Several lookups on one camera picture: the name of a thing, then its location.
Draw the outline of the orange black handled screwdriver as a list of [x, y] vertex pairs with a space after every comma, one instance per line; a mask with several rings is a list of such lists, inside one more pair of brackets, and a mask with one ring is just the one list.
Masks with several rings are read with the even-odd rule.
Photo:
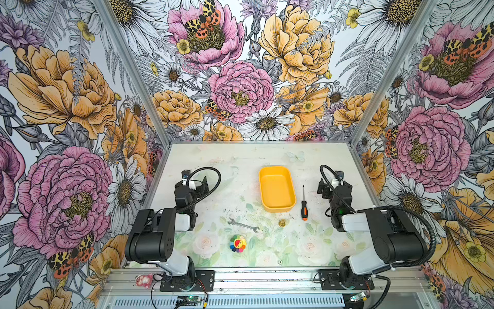
[[308, 209], [307, 209], [307, 201], [305, 197], [305, 186], [302, 186], [302, 208], [301, 208], [301, 217], [304, 221], [308, 219]]

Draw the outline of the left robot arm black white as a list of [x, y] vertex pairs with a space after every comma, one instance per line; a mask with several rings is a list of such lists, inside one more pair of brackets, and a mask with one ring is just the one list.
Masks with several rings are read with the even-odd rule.
[[175, 235], [194, 230], [198, 219], [196, 205], [210, 194], [207, 177], [193, 177], [195, 171], [185, 170], [174, 187], [175, 206], [160, 211], [144, 209], [136, 215], [124, 249], [127, 261], [149, 264], [163, 271], [166, 292], [191, 291], [199, 283], [194, 262], [174, 248]]

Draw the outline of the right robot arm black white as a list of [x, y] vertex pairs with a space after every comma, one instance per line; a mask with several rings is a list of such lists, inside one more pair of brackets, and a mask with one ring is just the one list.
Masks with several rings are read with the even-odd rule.
[[352, 207], [352, 185], [343, 174], [320, 166], [318, 193], [329, 202], [325, 215], [339, 232], [369, 233], [370, 247], [343, 257], [338, 270], [319, 271], [323, 289], [350, 290], [373, 287], [373, 278], [392, 269], [427, 262], [437, 247], [437, 234], [421, 214], [398, 206]]

